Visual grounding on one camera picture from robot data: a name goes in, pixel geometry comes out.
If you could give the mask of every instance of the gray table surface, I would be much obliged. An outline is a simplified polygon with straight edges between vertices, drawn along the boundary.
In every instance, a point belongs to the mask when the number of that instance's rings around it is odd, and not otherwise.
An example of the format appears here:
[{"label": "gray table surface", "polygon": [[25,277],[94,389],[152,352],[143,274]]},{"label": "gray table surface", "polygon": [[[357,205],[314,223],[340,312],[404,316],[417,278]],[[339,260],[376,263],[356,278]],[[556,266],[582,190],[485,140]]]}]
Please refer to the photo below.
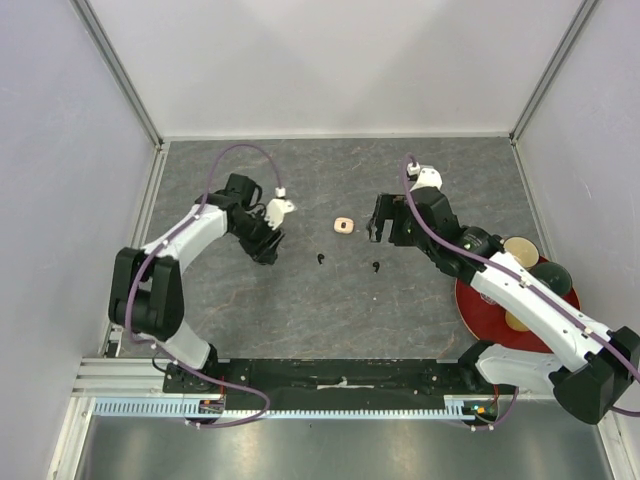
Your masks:
[{"label": "gray table surface", "polygon": [[[172,143],[148,239],[180,220],[200,195],[212,159],[232,142]],[[399,193],[398,161],[435,166],[461,223],[538,243],[506,138],[270,140],[255,142],[282,171],[298,211],[288,215],[274,266],[253,263],[232,236],[214,242],[184,275],[186,320],[221,357],[457,358],[474,341],[455,305],[453,280],[416,248],[368,241],[381,192]],[[254,151],[217,172],[248,175],[271,198],[275,179]],[[355,220],[351,235],[336,217]],[[325,255],[323,265],[318,253]],[[371,264],[378,261],[374,274]],[[123,342],[121,355],[149,356]]]}]

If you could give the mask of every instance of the dark green bowl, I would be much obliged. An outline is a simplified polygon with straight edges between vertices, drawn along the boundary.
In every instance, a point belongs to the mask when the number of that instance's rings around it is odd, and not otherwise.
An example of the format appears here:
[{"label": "dark green bowl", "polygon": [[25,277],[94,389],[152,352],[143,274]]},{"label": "dark green bowl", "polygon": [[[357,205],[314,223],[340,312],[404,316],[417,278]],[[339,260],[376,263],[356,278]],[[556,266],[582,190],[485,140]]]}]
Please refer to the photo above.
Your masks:
[{"label": "dark green bowl", "polygon": [[560,297],[567,295],[573,287],[573,280],[567,269],[555,262],[539,263],[529,273]]}]

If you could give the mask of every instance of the red circular mat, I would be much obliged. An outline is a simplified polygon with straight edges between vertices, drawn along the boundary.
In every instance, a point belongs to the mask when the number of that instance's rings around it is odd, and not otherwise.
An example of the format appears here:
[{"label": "red circular mat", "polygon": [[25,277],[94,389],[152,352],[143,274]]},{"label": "red circular mat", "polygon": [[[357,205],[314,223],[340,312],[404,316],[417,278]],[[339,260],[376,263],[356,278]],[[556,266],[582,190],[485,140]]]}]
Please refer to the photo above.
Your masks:
[{"label": "red circular mat", "polygon": [[[541,262],[547,259],[540,257]],[[479,340],[490,340],[507,348],[529,352],[552,353],[533,332],[517,332],[504,319],[505,309],[500,305],[489,305],[473,288],[456,280],[456,303],[462,320],[469,331]],[[570,305],[580,309],[580,300],[572,288],[563,297]]]}]

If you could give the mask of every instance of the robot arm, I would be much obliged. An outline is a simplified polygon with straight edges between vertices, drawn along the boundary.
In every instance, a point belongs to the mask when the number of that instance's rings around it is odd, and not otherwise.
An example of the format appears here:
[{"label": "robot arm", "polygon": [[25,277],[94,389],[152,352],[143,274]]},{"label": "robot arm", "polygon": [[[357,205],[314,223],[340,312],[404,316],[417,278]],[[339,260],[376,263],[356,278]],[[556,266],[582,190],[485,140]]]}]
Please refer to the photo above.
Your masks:
[{"label": "robot arm", "polygon": [[[140,337],[159,344],[174,358],[204,373],[212,374],[218,362],[213,345],[189,327],[184,318],[182,274],[191,262],[215,240],[231,233],[244,251],[257,263],[273,265],[277,247],[284,237],[280,226],[286,213],[295,210],[277,189],[275,198],[256,212],[262,188],[242,175],[231,174],[223,190],[209,194],[198,213],[202,198],[178,224],[141,249],[123,248],[116,256],[109,319],[125,326],[126,304],[133,279],[142,262],[160,244],[164,244],[151,262],[147,278],[149,287],[139,287],[133,306],[131,326]],[[196,221],[178,233],[169,243],[167,237],[192,217]]]},{"label": "robot arm", "polygon": [[[542,394],[553,393],[571,414],[587,423],[597,423],[629,387],[632,377],[589,333],[594,332],[605,339],[633,365],[638,365],[640,359],[640,337],[627,327],[612,332],[606,325],[573,308],[523,269],[504,250],[498,236],[479,227],[461,226],[447,197],[440,192],[442,179],[435,169],[409,165],[407,175],[415,181],[411,194],[420,217],[436,235],[516,272],[519,281],[435,242],[417,223],[404,195],[378,196],[368,224],[371,240],[380,242],[385,221],[392,220],[391,243],[417,246],[441,272],[495,300],[553,351],[553,354],[523,352],[478,342],[460,361],[489,383],[514,385]],[[532,287],[569,312],[585,325],[585,329],[573,325]]]}]

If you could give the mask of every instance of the beige cup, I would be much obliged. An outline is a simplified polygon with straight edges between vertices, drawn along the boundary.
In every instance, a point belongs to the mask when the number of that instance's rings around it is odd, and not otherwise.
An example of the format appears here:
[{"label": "beige cup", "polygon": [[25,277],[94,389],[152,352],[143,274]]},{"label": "beige cup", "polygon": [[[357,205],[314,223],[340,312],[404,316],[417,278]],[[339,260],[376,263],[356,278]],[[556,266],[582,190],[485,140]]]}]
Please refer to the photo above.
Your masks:
[{"label": "beige cup", "polygon": [[[523,268],[529,270],[540,260],[540,252],[531,240],[524,237],[511,237],[504,242],[504,249],[515,257]],[[504,320],[516,332],[528,332],[527,326],[511,314],[506,312]]]},{"label": "beige cup", "polygon": [[513,255],[518,263],[527,270],[540,260],[540,252],[531,240],[524,237],[511,237],[504,242],[504,249]]},{"label": "beige cup", "polygon": [[504,320],[505,322],[507,322],[507,325],[509,325],[509,327],[515,330],[516,332],[529,331],[527,326],[524,323],[522,323],[520,320],[518,320],[516,317],[514,317],[511,312],[506,312],[504,314]]}]

